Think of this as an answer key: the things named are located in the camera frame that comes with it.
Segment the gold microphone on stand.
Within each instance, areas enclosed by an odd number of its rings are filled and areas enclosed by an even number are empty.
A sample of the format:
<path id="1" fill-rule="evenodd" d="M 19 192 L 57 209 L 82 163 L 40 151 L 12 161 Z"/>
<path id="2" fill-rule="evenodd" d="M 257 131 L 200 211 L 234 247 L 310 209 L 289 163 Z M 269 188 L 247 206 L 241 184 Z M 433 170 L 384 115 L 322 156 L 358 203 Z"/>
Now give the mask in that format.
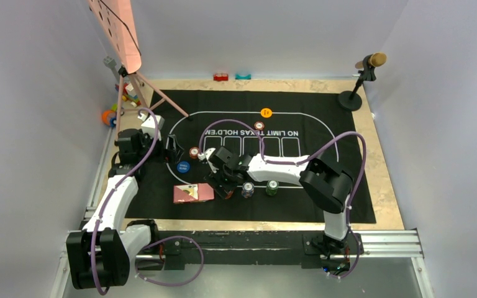
<path id="1" fill-rule="evenodd" d="M 387 62 L 387 55 L 382 52 L 376 52 L 367 55 L 361 61 L 355 64 L 359 77 L 352 91 L 343 91 L 337 97 L 337 102 L 341 108 L 347 111 L 357 111 L 362 106 L 362 98 L 358 94 L 358 90 L 363 86 L 365 81 L 375 81 L 375 69 Z"/>

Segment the orange dealer button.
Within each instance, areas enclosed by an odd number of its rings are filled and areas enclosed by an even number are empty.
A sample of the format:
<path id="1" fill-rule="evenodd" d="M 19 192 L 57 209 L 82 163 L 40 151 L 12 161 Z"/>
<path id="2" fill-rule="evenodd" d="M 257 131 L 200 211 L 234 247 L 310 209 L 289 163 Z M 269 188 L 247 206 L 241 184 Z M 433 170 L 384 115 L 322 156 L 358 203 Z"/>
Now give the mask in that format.
<path id="1" fill-rule="evenodd" d="M 260 115 L 264 118 L 270 118 L 273 115 L 273 111 L 269 108 L 263 108 L 260 111 Z"/>

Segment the blue chip stack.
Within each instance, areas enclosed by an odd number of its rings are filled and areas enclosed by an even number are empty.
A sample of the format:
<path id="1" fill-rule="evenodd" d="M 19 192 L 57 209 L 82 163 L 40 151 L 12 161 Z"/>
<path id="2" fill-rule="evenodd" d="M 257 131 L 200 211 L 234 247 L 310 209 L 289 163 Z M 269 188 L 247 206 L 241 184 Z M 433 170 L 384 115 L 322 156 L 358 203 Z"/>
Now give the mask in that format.
<path id="1" fill-rule="evenodd" d="M 255 186 L 251 182 L 244 182 L 242 185 L 241 194 L 244 198 L 251 198 L 254 195 Z"/>

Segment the red chip stack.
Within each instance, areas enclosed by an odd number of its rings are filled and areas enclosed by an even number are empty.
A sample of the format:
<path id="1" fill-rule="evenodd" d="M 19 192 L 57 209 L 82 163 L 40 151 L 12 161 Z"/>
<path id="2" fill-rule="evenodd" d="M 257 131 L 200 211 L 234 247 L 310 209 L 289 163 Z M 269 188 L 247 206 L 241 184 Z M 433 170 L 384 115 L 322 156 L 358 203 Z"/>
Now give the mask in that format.
<path id="1" fill-rule="evenodd" d="M 224 199 L 230 199 L 233 196 L 233 194 L 234 194 L 234 190 L 231 190 L 231 191 L 227 192 Z"/>

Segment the blue small blind button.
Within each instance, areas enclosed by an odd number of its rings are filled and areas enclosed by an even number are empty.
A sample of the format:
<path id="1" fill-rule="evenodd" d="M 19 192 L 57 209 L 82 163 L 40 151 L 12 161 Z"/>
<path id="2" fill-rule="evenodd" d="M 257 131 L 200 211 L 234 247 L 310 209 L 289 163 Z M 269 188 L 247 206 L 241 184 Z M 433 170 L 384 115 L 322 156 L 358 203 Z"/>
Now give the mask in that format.
<path id="1" fill-rule="evenodd" d="M 188 161 L 180 161 L 177 164 L 176 169 L 179 173 L 188 173 L 191 169 L 191 165 Z"/>

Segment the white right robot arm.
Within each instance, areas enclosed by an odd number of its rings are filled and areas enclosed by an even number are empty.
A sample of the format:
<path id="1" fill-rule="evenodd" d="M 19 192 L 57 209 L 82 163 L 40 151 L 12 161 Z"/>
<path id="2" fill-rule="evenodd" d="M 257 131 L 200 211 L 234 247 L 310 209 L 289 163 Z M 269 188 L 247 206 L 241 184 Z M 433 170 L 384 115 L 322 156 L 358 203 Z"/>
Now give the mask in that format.
<path id="1" fill-rule="evenodd" d="M 210 168 L 205 177 L 215 193 L 226 198 L 244 183 L 292 184 L 304 189 L 324 214 L 324 245 L 338 253 L 348 245 L 348 200 L 353 178 L 339 163 L 321 153 L 315 157 L 238 155 L 226 147 L 210 148 L 199 159 Z"/>

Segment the red chips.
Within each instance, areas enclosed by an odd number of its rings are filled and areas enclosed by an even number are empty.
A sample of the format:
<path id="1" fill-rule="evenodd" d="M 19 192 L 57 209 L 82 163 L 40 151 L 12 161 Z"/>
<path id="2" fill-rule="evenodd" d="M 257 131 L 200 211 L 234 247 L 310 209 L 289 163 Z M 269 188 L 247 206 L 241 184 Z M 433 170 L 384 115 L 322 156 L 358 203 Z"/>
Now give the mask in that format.
<path id="1" fill-rule="evenodd" d="M 264 130 L 265 125 L 264 125 L 263 122 L 258 121 L 258 122 L 255 122 L 254 128 L 255 128 L 255 130 L 262 131 L 262 130 Z"/>

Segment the teal toy block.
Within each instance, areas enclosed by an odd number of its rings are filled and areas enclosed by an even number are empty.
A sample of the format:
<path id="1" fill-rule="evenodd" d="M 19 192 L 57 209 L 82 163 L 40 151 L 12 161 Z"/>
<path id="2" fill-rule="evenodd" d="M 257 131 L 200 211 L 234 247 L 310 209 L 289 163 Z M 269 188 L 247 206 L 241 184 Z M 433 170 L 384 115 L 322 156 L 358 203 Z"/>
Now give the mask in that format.
<path id="1" fill-rule="evenodd" d="M 244 73 L 236 73 L 235 74 L 235 79 L 236 80 L 251 80 L 252 75 L 251 74 L 244 74 Z"/>

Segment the black poker table mat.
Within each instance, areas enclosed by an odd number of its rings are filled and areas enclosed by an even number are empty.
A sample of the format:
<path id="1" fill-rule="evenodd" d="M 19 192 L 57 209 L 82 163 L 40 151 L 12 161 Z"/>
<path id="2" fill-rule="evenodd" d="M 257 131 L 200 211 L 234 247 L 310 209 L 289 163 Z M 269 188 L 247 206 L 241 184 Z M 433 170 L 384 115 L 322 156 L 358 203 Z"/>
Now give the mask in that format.
<path id="1" fill-rule="evenodd" d="M 164 118 L 164 137 L 175 134 L 185 151 L 226 147 L 238 155 L 256 155 L 259 138 L 265 143 L 265 155 L 297 157 L 315 153 L 332 138 L 354 131 L 351 112 L 343 109 L 332 93 L 285 93 L 262 91 L 166 91 L 180 108 L 190 114 L 186 119 L 175 108 L 162 104 L 155 113 Z M 273 111 L 270 118 L 260 115 L 263 108 Z M 254 136 L 255 122 L 264 130 Z M 230 199 L 215 197 L 211 201 L 174 204 L 173 188 L 182 184 L 201 183 L 209 173 L 208 165 L 184 153 L 188 173 L 179 173 L 176 165 L 149 161 L 145 177 L 133 198 L 128 218 L 244 220 L 272 222 L 322 222 L 323 213 L 306 192 L 282 183 L 275 196 L 268 196 L 266 183 L 256 183 L 254 195 L 244 198 L 235 191 Z"/>

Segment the green chip stack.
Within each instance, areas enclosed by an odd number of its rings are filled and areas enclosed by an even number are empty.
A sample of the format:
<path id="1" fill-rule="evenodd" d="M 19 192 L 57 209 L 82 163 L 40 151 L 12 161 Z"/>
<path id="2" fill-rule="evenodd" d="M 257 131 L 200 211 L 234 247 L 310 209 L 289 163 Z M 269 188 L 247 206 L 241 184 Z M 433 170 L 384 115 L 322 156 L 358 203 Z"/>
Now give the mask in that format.
<path id="1" fill-rule="evenodd" d="M 279 183 L 277 181 L 269 180 L 265 188 L 266 194 L 268 196 L 275 196 L 276 193 L 278 192 L 278 188 L 279 188 Z"/>

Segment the colourful toy block pile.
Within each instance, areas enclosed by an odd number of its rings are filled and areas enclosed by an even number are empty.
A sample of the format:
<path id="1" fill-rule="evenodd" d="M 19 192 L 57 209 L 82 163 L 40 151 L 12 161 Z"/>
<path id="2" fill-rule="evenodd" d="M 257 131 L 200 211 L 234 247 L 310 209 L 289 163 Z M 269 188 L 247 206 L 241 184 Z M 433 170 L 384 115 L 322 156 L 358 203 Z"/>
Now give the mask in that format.
<path id="1" fill-rule="evenodd" d="M 138 107 L 141 105 L 139 97 L 135 92 L 134 87 L 131 83 L 124 83 L 124 90 L 122 92 L 122 101 L 130 102 L 133 107 Z"/>

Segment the red chip pile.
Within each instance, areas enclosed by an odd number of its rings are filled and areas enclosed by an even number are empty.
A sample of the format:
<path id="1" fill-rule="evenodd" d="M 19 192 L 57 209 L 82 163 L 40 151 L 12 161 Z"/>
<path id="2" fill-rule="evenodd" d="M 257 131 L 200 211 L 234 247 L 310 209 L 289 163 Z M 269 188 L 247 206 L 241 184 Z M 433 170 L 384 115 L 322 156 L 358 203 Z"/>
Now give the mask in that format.
<path id="1" fill-rule="evenodd" d="M 200 155 L 200 149 L 198 147 L 192 147 L 189 149 L 189 156 L 192 159 L 198 159 Z"/>

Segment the pink music stand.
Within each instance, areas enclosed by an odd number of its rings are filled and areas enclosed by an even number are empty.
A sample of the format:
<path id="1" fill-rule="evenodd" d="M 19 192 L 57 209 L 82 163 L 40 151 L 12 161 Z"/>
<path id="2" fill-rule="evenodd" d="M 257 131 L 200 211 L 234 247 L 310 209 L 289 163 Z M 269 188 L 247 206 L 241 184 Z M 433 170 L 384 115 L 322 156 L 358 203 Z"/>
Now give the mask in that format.
<path id="1" fill-rule="evenodd" d="M 120 68 L 117 71 L 119 79 L 119 90 L 117 100 L 117 126 L 116 132 L 119 132 L 121 125 L 121 110 L 122 110 L 122 92 L 124 90 L 124 83 L 128 79 L 129 83 L 135 89 L 139 100 L 140 107 L 147 107 L 151 110 L 156 109 L 163 102 L 169 103 L 181 115 L 189 117 L 189 114 L 180 108 L 171 98 L 169 98 L 163 91 L 157 88 L 149 79 L 147 79 L 141 72 L 142 66 L 142 52 L 140 51 L 139 42 L 136 33 L 136 24 L 132 10 L 132 2 L 130 0 L 123 1 L 98 1 L 91 0 L 86 2 L 91 12 L 96 17 L 101 26 L 106 38 L 113 47 L 120 61 Z M 142 86 L 148 86 L 161 99 L 151 105 L 148 102 L 141 90 Z"/>

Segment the red toy block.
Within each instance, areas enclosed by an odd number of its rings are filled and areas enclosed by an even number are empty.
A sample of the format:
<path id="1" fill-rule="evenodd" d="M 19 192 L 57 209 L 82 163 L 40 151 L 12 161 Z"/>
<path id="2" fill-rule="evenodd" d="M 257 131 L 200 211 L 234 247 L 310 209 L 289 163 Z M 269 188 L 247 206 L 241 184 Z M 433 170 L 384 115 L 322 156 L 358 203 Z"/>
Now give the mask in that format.
<path id="1" fill-rule="evenodd" d="M 214 81 L 228 81 L 229 75 L 227 73 L 215 73 L 213 74 Z"/>

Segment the red playing card box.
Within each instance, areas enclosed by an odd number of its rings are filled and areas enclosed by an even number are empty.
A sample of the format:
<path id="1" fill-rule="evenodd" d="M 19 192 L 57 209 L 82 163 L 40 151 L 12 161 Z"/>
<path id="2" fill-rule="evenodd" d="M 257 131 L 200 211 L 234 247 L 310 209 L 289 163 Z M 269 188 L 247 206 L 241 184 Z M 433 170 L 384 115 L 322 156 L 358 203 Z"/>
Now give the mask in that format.
<path id="1" fill-rule="evenodd" d="M 214 190 L 208 183 L 184 184 L 173 188 L 174 204 L 206 202 L 213 199 Z"/>

